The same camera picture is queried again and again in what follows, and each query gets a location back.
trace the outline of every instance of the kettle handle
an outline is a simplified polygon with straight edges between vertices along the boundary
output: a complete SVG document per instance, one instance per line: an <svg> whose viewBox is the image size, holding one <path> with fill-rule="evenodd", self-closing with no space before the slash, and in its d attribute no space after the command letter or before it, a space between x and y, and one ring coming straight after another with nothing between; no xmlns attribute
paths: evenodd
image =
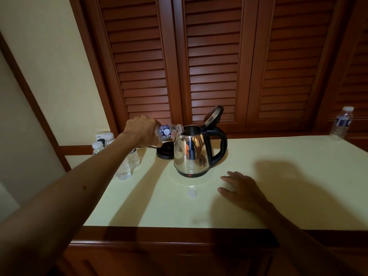
<svg viewBox="0 0 368 276"><path fill-rule="evenodd" d="M208 136L208 141L209 143L211 143L210 140L210 136L218 136L221 139L221 144L220 144L220 152L217 153L216 155L212 155L212 149L210 148L211 146L209 146L209 162L210 162L210 167L213 167L215 164L217 164L224 156L226 153L226 150L228 148L228 138L226 137L226 134L218 127L214 127L211 130L206 130L205 132L203 132L203 134L205 134L206 136Z"/></svg>

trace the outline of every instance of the hand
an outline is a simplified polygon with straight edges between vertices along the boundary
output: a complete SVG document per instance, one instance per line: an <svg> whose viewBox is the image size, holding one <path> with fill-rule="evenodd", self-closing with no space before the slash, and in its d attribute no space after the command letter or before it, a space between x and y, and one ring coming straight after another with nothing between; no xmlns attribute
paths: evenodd
<svg viewBox="0 0 368 276"><path fill-rule="evenodd" d="M218 192L237 206L257 212L269 204L265 195L261 192L256 182L249 176L244 176L240 172L228 171L229 176L220 178L234 186L235 191L229 191L225 188L218 188Z"/></svg>
<svg viewBox="0 0 368 276"><path fill-rule="evenodd" d="M160 122L147 116L135 117L127 121L122 134L132 138L137 146L162 146L162 142L157 138L155 129L160 126Z"/></svg>

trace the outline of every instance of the kettle base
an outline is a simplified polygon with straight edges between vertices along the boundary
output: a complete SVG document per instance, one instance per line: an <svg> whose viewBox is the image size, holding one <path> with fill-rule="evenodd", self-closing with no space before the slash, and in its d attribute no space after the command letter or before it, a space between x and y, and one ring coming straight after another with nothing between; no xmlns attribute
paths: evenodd
<svg viewBox="0 0 368 276"><path fill-rule="evenodd" d="M184 172L181 172L179 170L176 170L180 175L184 176L184 177L188 177L188 178L196 178L196 177L200 177L202 175L205 175L208 171L209 171L209 168L206 169L205 171L202 171L200 173L195 173L195 174L190 174L190 173L184 173Z"/></svg>

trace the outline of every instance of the louvered door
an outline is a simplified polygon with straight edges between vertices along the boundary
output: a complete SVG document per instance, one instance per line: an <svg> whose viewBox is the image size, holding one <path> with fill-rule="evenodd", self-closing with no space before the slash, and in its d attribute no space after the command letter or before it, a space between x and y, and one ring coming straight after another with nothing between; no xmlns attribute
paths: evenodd
<svg viewBox="0 0 368 276"><path fill-rule="evenodd" d="M308 130L347 0L260 0L246 127Z"/></svg>
<svg viewBox="0 0 368 276"><path fill-rule="evenodd" d="M315 129L328 131L344 106L354 106L349 130L368 131L368 0L355 3Z"/></svg>
<svg viewBox="0 0 368 276"><path fill-rule="evenodd" d="M219 125L244 131L258 0L173 0L185 124L223 105Z"/></svg>
<svg viewBox="0 0 368 276"><path fill-rule="evenodd" d="M182 123L171 0L84 0L120 130L135 116Z"/></svg>

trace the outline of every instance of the open kettle lid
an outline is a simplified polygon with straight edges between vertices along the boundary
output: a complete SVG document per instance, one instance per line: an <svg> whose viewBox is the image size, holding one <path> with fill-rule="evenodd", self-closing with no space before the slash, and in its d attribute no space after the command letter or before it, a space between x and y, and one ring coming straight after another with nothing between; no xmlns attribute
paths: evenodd
<svg viewBox="0 0 368 276"><path fill-rule="evenodd" d="M205 127L215 126L220 121L223 111L223 106L215 106L203 120Z"/></svg>

